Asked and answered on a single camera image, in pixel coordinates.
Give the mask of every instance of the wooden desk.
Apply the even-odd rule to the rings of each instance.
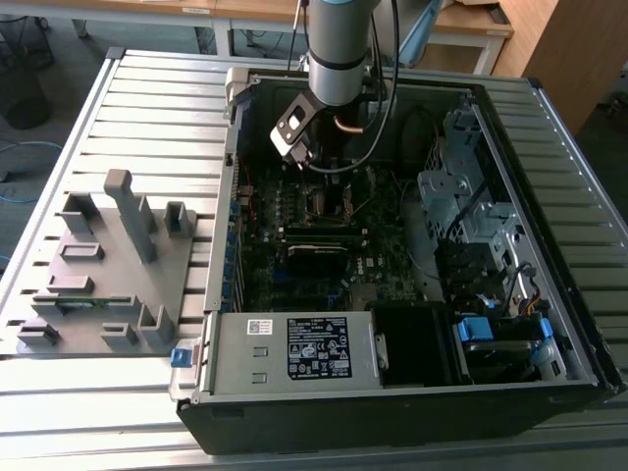
[[[290,32],[295,6],[296,0],[0,0],[0,13],[211,27],[218,55],[231,56],[234,29]],[[484,8],[454,4],[441,11],[429,42],[480,48],[474,73],[487,75],[512,33],[510,25],[496,24]]]

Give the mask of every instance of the warning label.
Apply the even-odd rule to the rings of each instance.
[[[288,376],[293,380],[351,378],[346,317],[288,319]]]

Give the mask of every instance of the metal table surface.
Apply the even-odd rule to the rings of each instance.
[[[105,174],[126,168],[135,175],[132,189],[148,194],[151,207],[163,208],[175,196],[199,215],[180,335],[199,334],[227,129],[224,82],[229,67],[236,65],[282,68],[285,63],[142,51],[105,61],[0,284],[1,326],[33,315],[29,293],[45,281],[46,265],[65,229],[54,215],[63,193],[92,191],[99,193],[97,204],[111,206],[102,193]],[[479,82],[487,88],[615,362],[628,371],[628,231],[544,93],[522,79],[404,74]],[[0,350],[6,353],[10,346],[4,343],[0,341]],[[557,459],[576,468],[604,463],[608,469],[621,462],[628,442],[624,394],[513,439],[207,456],[177,417],[169,382],[166,358],[1,361],[0,469],[254,464],[277,469],[416,460],[438,467],[456,465],[462,458],[466,468],[478,469],[552,468]]]

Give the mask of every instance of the table leg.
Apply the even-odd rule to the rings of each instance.
[[[224,57],[233,56],[234,34],[229,19],[215,18],[212,23],[216,32],[216,53]]]
[[[482,49],[478,63],[475,66],[473,74],[479,76],[489,76],[493,72],[493,67],[497,62],[497,57],[501,51],[505,39],[501,36],[492,36],[487,38],[487,44]]]
[[[75,31],[79,38],[85,39],[89,36],[87,32],[87,20],[72,20],[72,24],[75,26]]]

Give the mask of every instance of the motherboard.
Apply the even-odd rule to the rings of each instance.
[[[400,211],[413,180],[378,167],[306,180],[295,168],[241,166],[245,311],[357,311],[422,297]]]

